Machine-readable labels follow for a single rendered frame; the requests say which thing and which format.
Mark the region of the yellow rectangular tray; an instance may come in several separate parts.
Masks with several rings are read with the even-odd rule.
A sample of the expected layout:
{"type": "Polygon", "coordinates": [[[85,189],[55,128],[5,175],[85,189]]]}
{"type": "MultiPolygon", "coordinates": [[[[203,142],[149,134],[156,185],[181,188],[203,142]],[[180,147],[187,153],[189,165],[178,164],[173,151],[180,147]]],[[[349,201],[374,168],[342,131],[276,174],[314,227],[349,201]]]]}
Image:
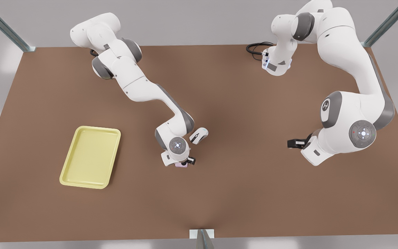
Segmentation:
{"type": "Polygon", "coordinates": [[[104,189],[112,175],[120,137],[118,129],[78,127],[60,173],[60,183],[104,189]]]}

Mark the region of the silver frame post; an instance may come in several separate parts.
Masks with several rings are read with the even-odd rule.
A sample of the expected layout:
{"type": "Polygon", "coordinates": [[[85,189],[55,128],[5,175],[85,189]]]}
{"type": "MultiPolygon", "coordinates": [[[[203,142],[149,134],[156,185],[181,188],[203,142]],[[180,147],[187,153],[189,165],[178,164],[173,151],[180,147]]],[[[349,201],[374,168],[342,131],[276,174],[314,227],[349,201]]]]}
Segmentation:
{"type": "Polygon", "coordinates": [[[398,6],[392,13],[373,31],[373,33],[363,42],[363,47],[374,45],[396,22],[398,21],[398,6]]]}
{"type": "Polygon", "coordinates": [[[196,249],[215,249],[211,241],[215,238],[214,229],[189,230],[189,238],[196,239],[196,249]]]}
{"type": "Polygon", "coordinates": [[[36,47],[29,46],[1,17],[0,31],[16,44],[22,52],[35,52],[36,47]]]}

